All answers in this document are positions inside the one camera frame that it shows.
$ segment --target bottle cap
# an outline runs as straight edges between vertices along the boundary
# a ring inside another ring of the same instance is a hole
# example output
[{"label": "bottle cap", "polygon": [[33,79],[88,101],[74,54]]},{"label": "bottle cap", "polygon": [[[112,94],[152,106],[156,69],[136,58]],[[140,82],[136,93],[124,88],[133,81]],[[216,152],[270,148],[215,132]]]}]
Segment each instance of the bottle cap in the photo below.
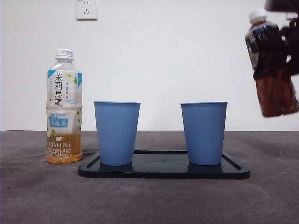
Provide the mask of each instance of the bottle cap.
[{"label": "bottle cap", "polygon": [[57,49],[56,58],[68,58],[73,60],[73,52],[68,49]]},{"label": "bottle cap", "polygon": [[263,8],[257,8],[249,14],[251,24],[267,19],[266,11]]}]

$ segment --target white wall outlet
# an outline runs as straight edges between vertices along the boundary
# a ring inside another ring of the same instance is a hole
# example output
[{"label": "white wall outlet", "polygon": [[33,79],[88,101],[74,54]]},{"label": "white wall outlet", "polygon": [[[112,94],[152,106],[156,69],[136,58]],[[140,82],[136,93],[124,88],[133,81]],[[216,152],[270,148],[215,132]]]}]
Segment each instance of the white wall outlet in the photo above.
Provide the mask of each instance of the white wall outlet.
[{"label": "white wall outlet", "polygon": [[77,20],[97,20],[97,0],[76,0]]}]

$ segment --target plastic bottle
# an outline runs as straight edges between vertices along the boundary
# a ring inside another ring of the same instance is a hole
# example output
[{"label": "plastic bottle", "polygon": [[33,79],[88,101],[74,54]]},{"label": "plastic bottle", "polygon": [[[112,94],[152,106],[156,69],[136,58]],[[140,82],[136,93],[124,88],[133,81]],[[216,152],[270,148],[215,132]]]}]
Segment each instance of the plastic bottle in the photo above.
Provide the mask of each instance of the plastic bottle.
[{"label": "plastic bottle", "polygon": [[71,50],[57,49],[56,60],[47,75],[46,160],[67,164],[82,158],[82,73],[74,69]]},{"label": "plastic bottle", "polygon": [[284,43],[277,24],[266,20],[264,9],[249,14],[245,36],[260,107],[265,117],[299,111],[291,76],[286,69]]}]

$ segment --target ribbed cup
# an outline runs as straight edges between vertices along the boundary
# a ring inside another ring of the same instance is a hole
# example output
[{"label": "ribbed cup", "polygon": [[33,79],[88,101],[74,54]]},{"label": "ribbed cup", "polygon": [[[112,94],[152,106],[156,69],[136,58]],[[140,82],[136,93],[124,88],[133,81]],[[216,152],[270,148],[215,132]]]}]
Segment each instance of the ribbed cup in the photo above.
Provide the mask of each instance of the ribbed cup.
[{"label": "ribbed cup", "polygon": [[100,162],[121,166],[132,162],[140,103],[95,101]]},{"label": "ribbed cup", "polygon": [[227,102],[184,103],[182,106],[189,161],[221,162]]}]

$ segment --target brown liquid in bottle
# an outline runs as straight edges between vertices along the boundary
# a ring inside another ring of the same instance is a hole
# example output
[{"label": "brown liquid in bottle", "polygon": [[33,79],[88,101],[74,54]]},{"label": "brown liquid in bottle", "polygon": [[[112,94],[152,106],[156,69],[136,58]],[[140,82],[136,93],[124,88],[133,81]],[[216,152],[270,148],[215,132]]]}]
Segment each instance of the brown liquid in bottle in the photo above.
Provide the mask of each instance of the brown liquid in bottle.
[{"label": "brown liquid in bottle", "polygon": [[82,158],[81,135],[61,134],[47,137],[46,160],[52,164],[68,164]]},{"label": "brown liquid in bottle", "polygon": [[263,116],[274,117],[299,111],[291,76],[287,69],[256,79],[256,90]]}]

